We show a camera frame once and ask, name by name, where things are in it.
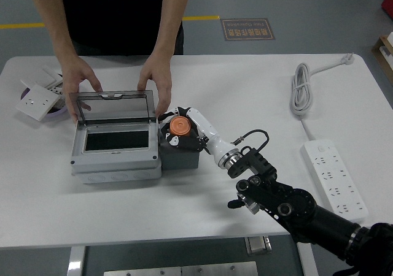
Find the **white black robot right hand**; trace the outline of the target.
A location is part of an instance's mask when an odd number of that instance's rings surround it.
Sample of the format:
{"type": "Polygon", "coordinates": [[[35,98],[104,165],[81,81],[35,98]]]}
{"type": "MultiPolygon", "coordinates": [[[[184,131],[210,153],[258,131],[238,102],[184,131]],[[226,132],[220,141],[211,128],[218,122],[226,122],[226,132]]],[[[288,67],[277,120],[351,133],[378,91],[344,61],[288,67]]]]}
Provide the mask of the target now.
{"type": "Polygon", "coordinates": [[[197,109],[176,107],[159,116],[158,120],[168,120],[161,128],[161,133],[167,143],[176,149],[194,152],[206,150],[214,157],[219,168],[227,170],[241,157],[239,149],[224,141],[197,109]]]}

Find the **person's left hand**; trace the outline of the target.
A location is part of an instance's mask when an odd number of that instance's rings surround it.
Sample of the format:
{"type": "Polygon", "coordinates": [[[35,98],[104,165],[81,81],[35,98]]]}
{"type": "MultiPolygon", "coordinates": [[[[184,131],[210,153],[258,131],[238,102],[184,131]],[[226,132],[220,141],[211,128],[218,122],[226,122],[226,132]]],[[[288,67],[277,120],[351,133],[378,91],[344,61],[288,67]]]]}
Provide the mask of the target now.
{"type": "Polygon", "coordinates": [[[161,52],[152,52],[144,63],[137,89],[139,91],[145,90],[149,80],[155,83],[158,93],[158,104],[155,109],[157,117],[165,113],[171,103],[171,55],[166,55],[161,52]]]}

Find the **person's right hand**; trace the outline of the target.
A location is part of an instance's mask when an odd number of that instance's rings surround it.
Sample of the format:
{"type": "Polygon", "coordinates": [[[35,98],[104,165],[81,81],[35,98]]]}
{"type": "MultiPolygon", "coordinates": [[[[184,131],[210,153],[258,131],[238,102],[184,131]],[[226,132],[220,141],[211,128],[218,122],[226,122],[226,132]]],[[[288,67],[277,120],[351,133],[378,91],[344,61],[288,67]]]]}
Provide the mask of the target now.
{"type": "Polygon", "coordinates": [[[61,69],[63,72],[65,104],[71,119],[76,124],[78,118],[71,101],[71,94],[79,92],[79,86],[84,80],[88,80],[95,92],[102,92],[103,89],[93,69],[78,56],[72,56],[61,63],[61,69]]]}

